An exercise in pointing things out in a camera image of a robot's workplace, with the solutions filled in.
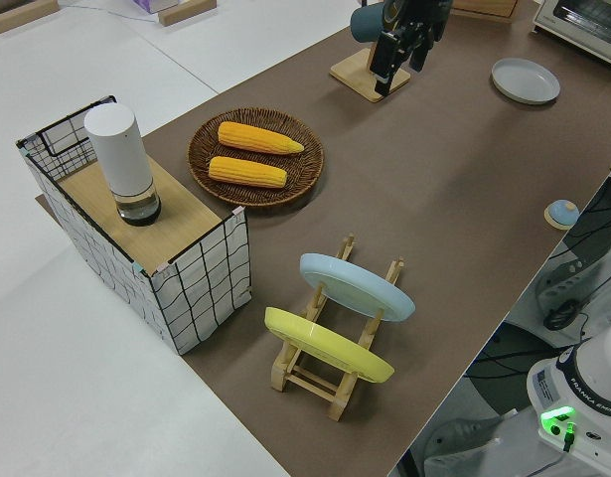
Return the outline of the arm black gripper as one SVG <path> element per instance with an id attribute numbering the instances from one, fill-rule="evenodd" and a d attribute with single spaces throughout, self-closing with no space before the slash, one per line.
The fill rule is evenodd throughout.
<path id="1" fill-rule="evenodd" d="M 443 36 L 452 8 L 452 0 L 408 0 L 395 1 L 397 10 L 393 28 L 395 30 L 414 28 L 424 35 L 430 34 L 435 42 Z M 381 31 L 373 56 L 373 74 L 376 78 L 375 92 L 381 96 L 389 94 L 399 64 L 397 62 L 399 38 L 391 32 Z M 421 72 L 430 51 L 430 39 L 423 37 L 413 49 L 409 65 Z"/>

